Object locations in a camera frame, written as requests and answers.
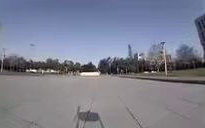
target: sky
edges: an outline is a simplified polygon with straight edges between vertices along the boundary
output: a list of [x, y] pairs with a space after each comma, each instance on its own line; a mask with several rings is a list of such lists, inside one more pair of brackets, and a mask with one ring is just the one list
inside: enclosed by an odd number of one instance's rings
[[97, 64], [162, 41], [172, 55], [180, 44], [202, 54], [194, 20], [204, 13], [205, 0], [0, 0], [0, 54]]

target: concrete plaza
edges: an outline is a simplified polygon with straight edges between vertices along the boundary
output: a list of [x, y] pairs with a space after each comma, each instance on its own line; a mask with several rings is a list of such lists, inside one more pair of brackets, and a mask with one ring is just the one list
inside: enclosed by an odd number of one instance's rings
[[[92, 119], [79, 119], [81, 112]], [[140, 127], [205, 128], [205, 85], [108, 76], [0, 76], [0, 128]]]

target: grass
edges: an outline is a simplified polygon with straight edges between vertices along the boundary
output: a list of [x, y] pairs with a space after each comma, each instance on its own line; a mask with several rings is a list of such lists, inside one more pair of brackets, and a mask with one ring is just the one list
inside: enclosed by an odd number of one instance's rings
[[[149, 73], [149, 74], [141, 73], [140, 75], [143, 75], [143, 76], [165, 76], [165, 73], [164, 72]], [[179, 77], [180, 76], [205, 76], [205, 68], [169, 71], [168, 76], [179, 76]]]

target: pavement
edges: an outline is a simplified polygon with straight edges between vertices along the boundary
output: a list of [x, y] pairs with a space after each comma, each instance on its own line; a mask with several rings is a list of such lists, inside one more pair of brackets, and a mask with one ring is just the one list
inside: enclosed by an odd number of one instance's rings
[[118, 75], [121, 78], [131, 78], [131, 79], [143, 79], [143, 80], [155, 80], [155, 81], [165, 81], [174, 83], [190, 83], [190, 84], [205, 84], [205, 77], [202, 76], [143, 76], [143, 75]]
[[205, 86], [0, 75], [0, 128], [205, 128]]

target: street lamp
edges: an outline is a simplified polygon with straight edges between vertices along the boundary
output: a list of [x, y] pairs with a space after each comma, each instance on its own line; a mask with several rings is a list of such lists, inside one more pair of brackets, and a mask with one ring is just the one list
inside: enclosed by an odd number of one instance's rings
[[162, 50], [163, 50], [163, 58], [164, 58], [164, 63], [165, 63], [165, 74], [167, 76], [167, 58], [166, 58], [166, 48], [165, 48], [165, 42], [161, 42]]
[[4, 64], [4, 58], [5, 58], [6, 54], [5, 54], [5, 48], [3, 48], [3, 53], [2, 53], [2, 62], [1, 62], [1, 72], [3, 72], [3, 64]]
[[34, 54], [35, 54], [35, 50], [34, 50], [34, 47], [35, 45], [34, 44], [30, 44], [30, 48], [31, 48], [31, 51], [32, 51], [32, 56], [30, 58], [30, 69], [33, 68], [33, 61], [34, 61]]

